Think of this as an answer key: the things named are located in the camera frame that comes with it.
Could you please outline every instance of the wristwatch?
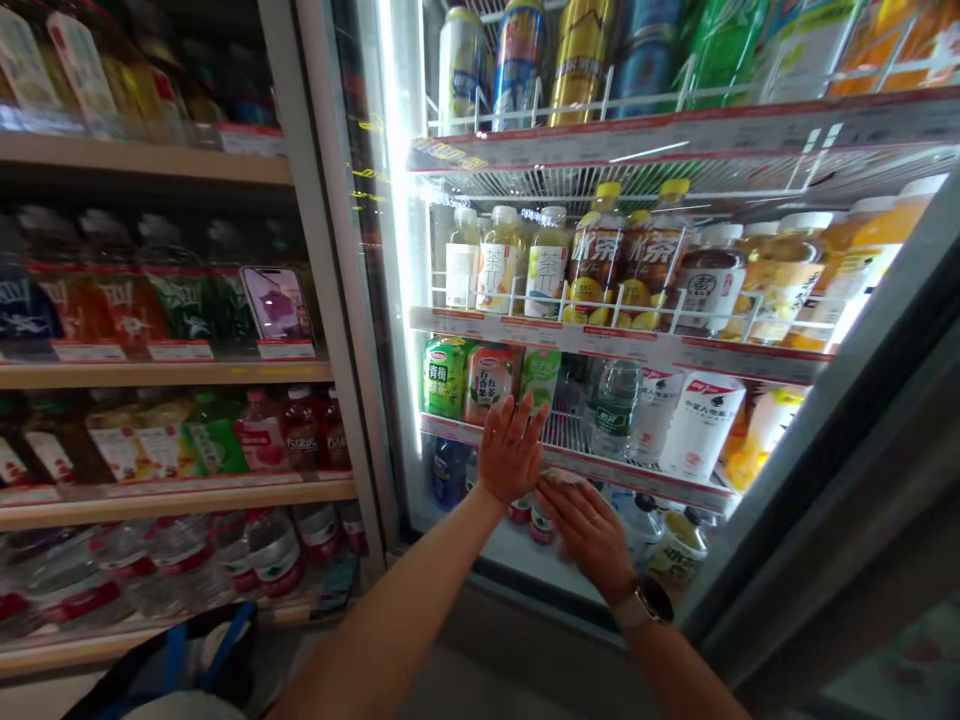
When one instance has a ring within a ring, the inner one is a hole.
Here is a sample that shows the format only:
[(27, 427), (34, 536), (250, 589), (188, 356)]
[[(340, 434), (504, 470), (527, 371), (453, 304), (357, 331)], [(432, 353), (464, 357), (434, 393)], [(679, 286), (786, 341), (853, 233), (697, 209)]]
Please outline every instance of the wristwatch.
[(621, 630), (646, 625), (648, 622), (673, 622), (673, 603), (656, 580), (638, 577), (633, 595), (611, 609)]

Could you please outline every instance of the right hand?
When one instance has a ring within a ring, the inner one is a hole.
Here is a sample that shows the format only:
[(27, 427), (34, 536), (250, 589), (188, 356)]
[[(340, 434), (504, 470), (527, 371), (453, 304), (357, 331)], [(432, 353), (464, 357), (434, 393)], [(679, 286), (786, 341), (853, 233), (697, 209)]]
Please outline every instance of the right hand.
[(536, 498), (557, 526), (580, 572), (607, 605), (615, 607), (637, 586), (623, 526), (596, 488), (583, 478), (564, 482), (564, 475), (569, 478), (571, 474), (562, 470), (545, 472), (537, 483)]

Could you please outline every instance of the left hand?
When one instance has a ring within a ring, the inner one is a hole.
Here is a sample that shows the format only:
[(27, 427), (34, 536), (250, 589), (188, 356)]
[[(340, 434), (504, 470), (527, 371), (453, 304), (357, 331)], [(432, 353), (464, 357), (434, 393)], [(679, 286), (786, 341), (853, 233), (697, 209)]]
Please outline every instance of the left hand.
[(483, 426), (477, 485), (505, 506), (533, 490), (540, 475), (540, 433), (550, 408), (544, 404), (527, 427), (532, 410), (532, 393), (523, 397), (519, 407), (510, 395), (490, 408)]

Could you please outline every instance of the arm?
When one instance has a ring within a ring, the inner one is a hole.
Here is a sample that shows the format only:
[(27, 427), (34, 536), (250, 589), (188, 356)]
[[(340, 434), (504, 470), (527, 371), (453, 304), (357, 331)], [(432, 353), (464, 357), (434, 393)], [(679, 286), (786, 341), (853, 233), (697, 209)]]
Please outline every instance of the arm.
[(460, 586), (506, 507), (540, 471), (544, 406), (528, 393), (491, 409), (477, 487), (378, 582), (284, 691), (268, 720), (383, 718), (396, 713)]
[[(630, 598), (637, 584), (623, 527), (593, 486), (582, 481), (556, 482), (563, 474), (550, 471), (549, 480), (541, 480), (537, 486), (537, 499), (581, 572), (614, 608)], [(665, 717), (749, 717), (673, 625), (651, 621), (623, 634)]]

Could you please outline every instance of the hand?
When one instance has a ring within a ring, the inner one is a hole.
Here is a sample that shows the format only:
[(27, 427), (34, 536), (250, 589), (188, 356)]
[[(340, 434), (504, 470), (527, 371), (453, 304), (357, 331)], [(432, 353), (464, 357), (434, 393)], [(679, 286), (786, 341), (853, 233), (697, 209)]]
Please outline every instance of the hand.
[(477, 456), (477, 485), (504, 506), (533, 490), (540, 475), (540, 433), (550, 408), (546, 403), (527, 427), (533, 409), (533, 394), (527, 393), (516, 408), (513, 395), (490, 408), (483, 426), (483, 440)]
[(637, 586), (637, 575), (626, 535), (596, 488), (572, 473), (548, 470), (537, 484), (535, 495), (557, 526), (580, 572), (607, 605), (615, 607), (630, 597)]

